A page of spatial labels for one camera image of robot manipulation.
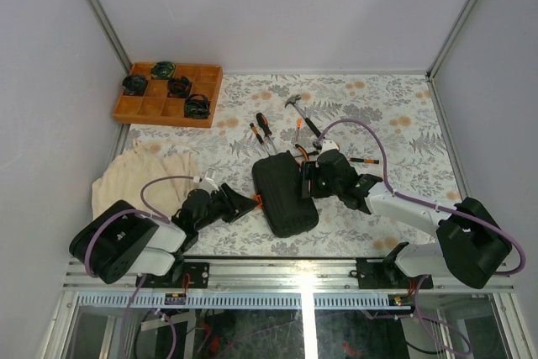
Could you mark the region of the black plastic tool case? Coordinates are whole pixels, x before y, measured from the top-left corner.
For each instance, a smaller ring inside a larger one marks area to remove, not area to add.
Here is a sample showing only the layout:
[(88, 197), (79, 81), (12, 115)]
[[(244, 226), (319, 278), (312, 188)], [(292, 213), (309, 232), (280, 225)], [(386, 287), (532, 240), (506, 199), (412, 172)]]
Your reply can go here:
[(288, 238), (314, 229), (319, 214), (311, 198), (302, 198), (300, 165), (289, 151), (257, 161), (254, 189), (271, 232)]

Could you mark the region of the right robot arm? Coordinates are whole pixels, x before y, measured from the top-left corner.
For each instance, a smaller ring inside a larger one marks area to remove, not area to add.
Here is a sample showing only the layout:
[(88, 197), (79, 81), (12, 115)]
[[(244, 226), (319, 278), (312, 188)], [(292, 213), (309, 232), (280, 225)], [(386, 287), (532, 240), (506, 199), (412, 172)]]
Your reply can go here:
[(400, 243), (385, 258), (382, 273), (393, 287), (402, 287), (412, 277), (449, 273), (470, 288), (483, 288), (514, 245), (477, 200), (466, 198), (449, 209), (401, 196), (381, 177), (357, 173), (337, 150), (303, 163), (280, 153), (257, 161), (251, 175), (256, 197), (232, 193), (236, 214), (261, 207), (276, 237), (312, 230), (319, 222), (314, 200), (328, 197), (351, 210), (396, 219), (434, 236), (433, 244)]

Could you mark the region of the orange handled pliers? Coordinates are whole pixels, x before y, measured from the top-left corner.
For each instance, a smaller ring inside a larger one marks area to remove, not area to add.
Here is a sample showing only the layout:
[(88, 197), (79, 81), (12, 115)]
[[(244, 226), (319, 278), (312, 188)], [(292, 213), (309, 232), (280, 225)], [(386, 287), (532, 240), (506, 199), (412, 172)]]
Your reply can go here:
[(294, 147), (299, 151), (299, 155), (295, 156), (296, 159), (303, 158), (304, 161), (309, 161), (311, 157), (317, 156), (319, 154), (317, 150), (306, 151), (306, 149), (303, 148), (300, 144), (295, 144)]

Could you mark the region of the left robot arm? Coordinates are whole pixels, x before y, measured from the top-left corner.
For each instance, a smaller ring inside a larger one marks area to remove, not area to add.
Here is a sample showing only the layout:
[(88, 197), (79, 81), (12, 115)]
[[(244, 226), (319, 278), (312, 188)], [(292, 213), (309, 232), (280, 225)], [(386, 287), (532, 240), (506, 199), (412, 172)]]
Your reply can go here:
[(258, 205), (227, 184), (211, 193), (195, 189), (164, 223), (119, 200), (81, 230), (68, 251), (90, 277), (106, 284), (135, 273), (146, 276), (146, 285), (171, 288), (187, 280), (183, 254), (201, 230), (219, 220), (233, 223)]

